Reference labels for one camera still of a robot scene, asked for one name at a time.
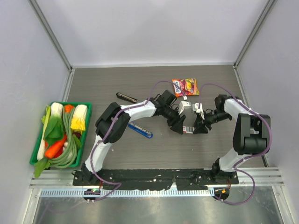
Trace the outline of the small staple box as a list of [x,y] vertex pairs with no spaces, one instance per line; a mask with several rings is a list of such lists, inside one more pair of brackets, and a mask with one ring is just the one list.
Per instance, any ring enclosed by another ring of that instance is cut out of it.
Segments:
[[194,127],[192,126],[183,126],[183,133],[193,134]]

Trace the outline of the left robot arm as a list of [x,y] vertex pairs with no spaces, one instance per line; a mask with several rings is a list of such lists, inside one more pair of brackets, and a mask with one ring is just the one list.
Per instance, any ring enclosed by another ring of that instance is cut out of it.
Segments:
[[172,103],[176,100],[174,94],[165,90],[156,98],[150,97],[136,104],[111,103],[96,121],[95,142],[81,167],[84,182],[89,186],[95,186],[99,182],[98,172],[103,168],[103,162],[110,147],[123,136],[131,121],[163,116],[167,119],[167,125],[172,131],[183,134],[186,116],[172,107]]

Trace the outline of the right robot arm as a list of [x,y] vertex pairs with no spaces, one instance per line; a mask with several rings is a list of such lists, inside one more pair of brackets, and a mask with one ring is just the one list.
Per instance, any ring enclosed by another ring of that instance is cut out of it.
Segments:
[[212,181],[222,184],[244,162],[268,150],[271,119],[247,108],[239,98],[220,94],[214,102],[216,109],[211,112],[205,112],[200,103],[192,105],[196,114],[193,134],[208,133],[213,124],[226,119],[236,121],[232,148],[211,169]]

